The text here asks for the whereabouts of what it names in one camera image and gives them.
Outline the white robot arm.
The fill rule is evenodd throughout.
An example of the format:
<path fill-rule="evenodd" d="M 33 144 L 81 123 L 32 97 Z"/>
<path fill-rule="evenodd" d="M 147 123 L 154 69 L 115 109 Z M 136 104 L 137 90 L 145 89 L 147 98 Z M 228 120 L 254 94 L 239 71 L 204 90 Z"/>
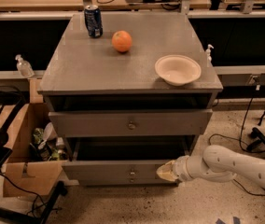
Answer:
<path fill-rule="evenodd" d="M 208 146 L 199 156 L 187 155 L 168 161 L 156 173 L 170 182 L 195 178 L 228 182 L 241 175 L 265 189 L 265 160 L 217 145 Z"/>

